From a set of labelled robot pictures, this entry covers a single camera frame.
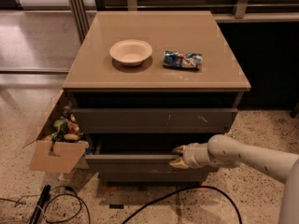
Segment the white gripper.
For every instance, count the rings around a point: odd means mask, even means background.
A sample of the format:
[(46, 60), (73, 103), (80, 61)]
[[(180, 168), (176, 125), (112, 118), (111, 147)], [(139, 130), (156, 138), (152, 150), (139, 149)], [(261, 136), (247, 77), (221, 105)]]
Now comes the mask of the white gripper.
[(188, 169), (189, 167), (196, 169), (207, 166), (209, 164), (209, 155), (207, 150), (207, 143), (198, 144), (191, 143), (175, 147), (172, 150), (173, 154), (183, 154), (181, 157), (170, 161), (169, 164), (178, 169)]

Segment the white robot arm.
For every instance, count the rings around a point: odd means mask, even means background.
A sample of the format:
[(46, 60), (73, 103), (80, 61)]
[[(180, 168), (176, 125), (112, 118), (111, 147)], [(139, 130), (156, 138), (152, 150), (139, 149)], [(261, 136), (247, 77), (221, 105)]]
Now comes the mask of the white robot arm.
[(284, 184), (278, 224), (299, 224), (299, 155), (242, 144), (217, 134), (206, 143), (190, 143), (173, 149), (178, 158), (170, 161), (174, 168), (213, 166), (236, 167), (239, 163), (268, 175)]

